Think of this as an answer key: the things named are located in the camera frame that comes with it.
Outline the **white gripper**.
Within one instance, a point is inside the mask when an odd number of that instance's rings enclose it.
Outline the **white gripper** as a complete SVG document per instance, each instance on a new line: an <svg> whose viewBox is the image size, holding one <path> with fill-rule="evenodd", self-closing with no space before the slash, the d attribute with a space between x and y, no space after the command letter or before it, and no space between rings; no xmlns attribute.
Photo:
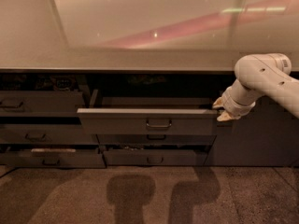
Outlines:
<svg viewBox="0 0 299 224"><path fill-rule="evenodd" d="M224 111L217 117L217 121L225 122L230 120L238 120L246 116L255 106L255 103L250 105L241 105L232 96L233 88L229 87L212 105L213 109L224 108Z"/></svg>

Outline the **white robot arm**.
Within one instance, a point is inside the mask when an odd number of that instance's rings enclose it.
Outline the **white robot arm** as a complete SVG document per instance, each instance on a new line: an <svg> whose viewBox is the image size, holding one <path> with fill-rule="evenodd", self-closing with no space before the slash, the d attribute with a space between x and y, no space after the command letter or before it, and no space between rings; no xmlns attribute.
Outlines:
<svg viewBox="0 0 299 224"><path fill-rule="evenodd" d="M235 82L212 105L223 108L217 121L246 116L262 96L268 96L299 118L299 80L290 76L291 60L284 54L251 54L235 64Z"/></svg>

